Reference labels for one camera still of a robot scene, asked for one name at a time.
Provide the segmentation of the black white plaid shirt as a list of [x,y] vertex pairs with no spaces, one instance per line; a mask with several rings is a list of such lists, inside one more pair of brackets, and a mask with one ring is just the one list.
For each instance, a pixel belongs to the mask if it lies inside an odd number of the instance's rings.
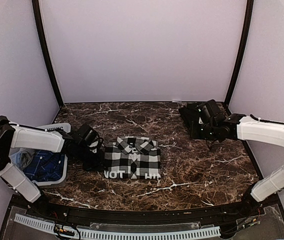
[[118,137],[104,147],[107,179],[158,180],[162,177],[161,149],[149,137]]

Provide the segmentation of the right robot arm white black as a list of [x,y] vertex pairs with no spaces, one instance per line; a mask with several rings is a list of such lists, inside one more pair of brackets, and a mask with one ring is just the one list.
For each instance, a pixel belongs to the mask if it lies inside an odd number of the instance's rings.
[[[189,103],[190,136],[193,139],[219,141],[256,141],[284,148],[284,122],[261,119],[251,115],[233,113],[226,116],[215,100],[196,104]],[[269,176],[255,183],[249,197],[237,205],[237,213],[248,217],[272,194],[284,189],[284,165]]]

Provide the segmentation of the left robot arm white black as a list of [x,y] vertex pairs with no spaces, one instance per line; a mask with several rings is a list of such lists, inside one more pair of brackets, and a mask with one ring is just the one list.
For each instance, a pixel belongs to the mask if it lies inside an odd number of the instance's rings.
[[33,203],[42,218],[53,213],[41,190],[64,181],[67,163],[82,162],[85,171],[102,168],[103,139],[89,125],[77,131],[69,123],[31,127],[0,116],[0,178]]

